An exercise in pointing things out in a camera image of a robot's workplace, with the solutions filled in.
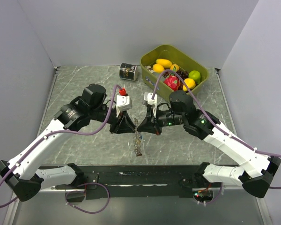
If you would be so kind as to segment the round metal key ring disc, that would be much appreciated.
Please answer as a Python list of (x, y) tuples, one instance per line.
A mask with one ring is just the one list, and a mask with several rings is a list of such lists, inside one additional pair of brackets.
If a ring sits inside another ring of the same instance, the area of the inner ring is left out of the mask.
[(134, 143), (134, 153), (137, 157), (142, 156), (141, 152), (141, 142), (142, 142), (142, 135), (139, 131), (137, 131), (139, 122), (136, 118), (133, 120), (135, 124), (135, 133), (134, 133), (134, 138), (133, 138), (133, 143)]

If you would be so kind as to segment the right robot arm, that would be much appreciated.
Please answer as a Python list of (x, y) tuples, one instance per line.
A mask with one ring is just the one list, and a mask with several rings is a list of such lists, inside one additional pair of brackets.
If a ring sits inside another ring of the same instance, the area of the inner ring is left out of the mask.
[(249, 149), (214, 115), (197, 109), (193, 98), (182, 90), (170, 94), (168, 110), (159, 110), (152, 92), (144, 94), (144, 104), (147, 114), (137, 128), (139, 132), (160, 135), (163, 127), (183, 125), (187, 133), (215, 146), (237, 163), (234, 167), (202, 163), (195, 175), (199, 186), (220, 182), (240, 186), (254, 197), (265, 197), (281, 164), (279, 157)]

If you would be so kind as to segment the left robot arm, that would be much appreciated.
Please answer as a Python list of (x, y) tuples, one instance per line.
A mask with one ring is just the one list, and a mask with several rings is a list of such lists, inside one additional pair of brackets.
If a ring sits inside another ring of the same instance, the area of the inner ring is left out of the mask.
[(0, 161), (0, 175), (24, 202), (40, 190), (66, 185), (79, 188), (86, 182), (83, 171), (74, 163), (53, 169), (40, 169), (43, 161), (72, 135), (81, 135), (80, 129), (90, 121), (101, 122), (97, 134), (106, 124), (112, 134), (134, 133), (136, 126), (127, 110), (132, 100), (124, 88), (116, 85), (110, 101), (106, 102), (106, 89), (99, 84), (90, 84), (82, 94), (61, 107), (47, 128), (20, 154), (9, 161)]

